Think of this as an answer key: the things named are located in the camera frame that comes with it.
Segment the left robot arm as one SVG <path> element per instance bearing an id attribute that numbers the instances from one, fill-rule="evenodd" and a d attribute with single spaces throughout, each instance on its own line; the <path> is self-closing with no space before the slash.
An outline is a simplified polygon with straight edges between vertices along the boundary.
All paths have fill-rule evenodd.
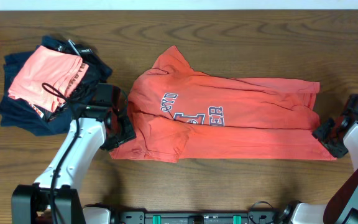
<path id="1" fill-rule="evenodd" d="M 78 189 L 98 150 L 113 151 L 135 139 L 118 87 L 100 83 L 88 104 L 72 110 L 73 119 L 55 157 L 31 185 L 12 193 L 13 223 L 119 223 L 114 210 L 100 204 L 83 207 Z"/>

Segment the red soccer t-shirt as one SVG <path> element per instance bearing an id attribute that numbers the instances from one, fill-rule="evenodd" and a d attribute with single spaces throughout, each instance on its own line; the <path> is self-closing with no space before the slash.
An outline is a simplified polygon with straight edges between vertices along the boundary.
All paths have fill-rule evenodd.
<path id="1" fill-rule="evenodd" d="M 312 135 L 318 92 L 317 82 L 197 72 L 171 46 L 135 80 L 127 107 L 135 139 L 111 157 L 330 161 Z"/>

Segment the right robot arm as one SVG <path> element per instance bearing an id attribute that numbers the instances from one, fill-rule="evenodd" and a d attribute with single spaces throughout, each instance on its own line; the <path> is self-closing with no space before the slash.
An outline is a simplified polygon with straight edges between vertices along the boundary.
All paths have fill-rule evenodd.
<path id="1" fill-rule="evenodd" d="M 328 204 L 299 202 L 288 214 L 287 223 L 358 223 L 358 94 L 349 96 L 338 119 L 328 119 L 312 135 L 335 158 L 350 155 L 354 172 Z"/>

